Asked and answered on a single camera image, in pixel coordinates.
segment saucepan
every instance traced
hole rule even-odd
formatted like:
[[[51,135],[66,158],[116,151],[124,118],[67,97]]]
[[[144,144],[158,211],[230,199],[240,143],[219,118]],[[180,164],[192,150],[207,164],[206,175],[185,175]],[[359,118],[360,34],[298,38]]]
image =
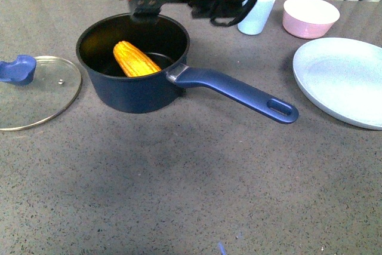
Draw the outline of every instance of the saucepan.
[[[113,47],[123,40],[162,70],[126,77],[113,55]],[[189,34],[177,21],[159,16],[155,23],[137,22],[126,13],[90,26],[79,37],[76,53],[99,98],[116,110],[152,112],[170,104],[185,88],[207,87],[282,124],[297,120],[298,110],[283,100],[216,70],[187,66],[189,46]]]

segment cup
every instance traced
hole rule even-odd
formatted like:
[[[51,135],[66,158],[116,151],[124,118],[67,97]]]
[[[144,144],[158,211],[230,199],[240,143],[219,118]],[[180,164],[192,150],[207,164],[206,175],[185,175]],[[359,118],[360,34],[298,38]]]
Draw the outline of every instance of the cup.
[[[238,24],[240,32],[247,35],[257,35],[263,31],[269,14],[276,0],[257,0],[255,6],[248,15]]]

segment pink bowl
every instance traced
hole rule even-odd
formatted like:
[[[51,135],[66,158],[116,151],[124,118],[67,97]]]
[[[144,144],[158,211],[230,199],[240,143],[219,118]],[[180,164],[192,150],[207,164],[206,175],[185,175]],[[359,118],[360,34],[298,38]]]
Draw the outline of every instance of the pink bowl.
[[[324,0],[286,0],[282,25],[296,37],[315,39],[324,36],[339,18],[338,9]]]

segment plate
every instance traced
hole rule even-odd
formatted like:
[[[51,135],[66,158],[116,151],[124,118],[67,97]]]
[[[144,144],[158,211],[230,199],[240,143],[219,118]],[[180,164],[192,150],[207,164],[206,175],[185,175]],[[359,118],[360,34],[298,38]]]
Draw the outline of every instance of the plate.
[[[382,48],[347,38],[321,38],[294,54],[293,72],[305,96],[329,115],[382,130]]]

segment yellow corn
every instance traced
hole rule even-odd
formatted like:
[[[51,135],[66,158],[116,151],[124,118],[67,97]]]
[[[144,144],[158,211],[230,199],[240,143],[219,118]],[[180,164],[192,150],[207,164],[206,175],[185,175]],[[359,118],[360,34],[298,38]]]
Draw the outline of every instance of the yellow corn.
[[[161,70],[144,52],[127,41],[117,43],[113,54],[128,77],[150,75]]]

